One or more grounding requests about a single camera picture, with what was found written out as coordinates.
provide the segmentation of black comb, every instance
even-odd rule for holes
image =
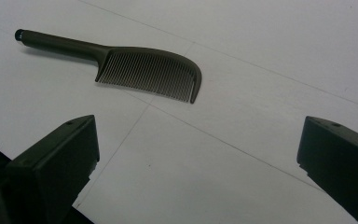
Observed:
[[[96,82],[151,91],[194,104],[201,85],[199,67],[181,55],[159,49],[108,47],[34,31],[18,30],[25,46],[98,63]]]

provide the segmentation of white surface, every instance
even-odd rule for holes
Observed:
[[[20,28],[185,55],[200,95],[95,84],[96,63]],[[96,223],[356,223],[296,151],[307,115],[358,132],[358,1],[0,0],[0,150],[88,114],[101,161],[75,205]]]
[[[358,103],[358,1],[82,1]]]
[[[353,223],[319,190],[149,106],[79,207],[97,223]]]

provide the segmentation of comb teeth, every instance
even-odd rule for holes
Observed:
[[[97,81],[188,102],[195,75],[190,66],[175,59],[151,53],[126,52],[112,54]]]

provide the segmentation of comb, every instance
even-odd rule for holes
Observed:
[[[18,30],[15,37],[31,48],[96,61],[96,82],[155,92],[191,104],[200,90],[199,67],[165,50],[108,47],[29,30]]]

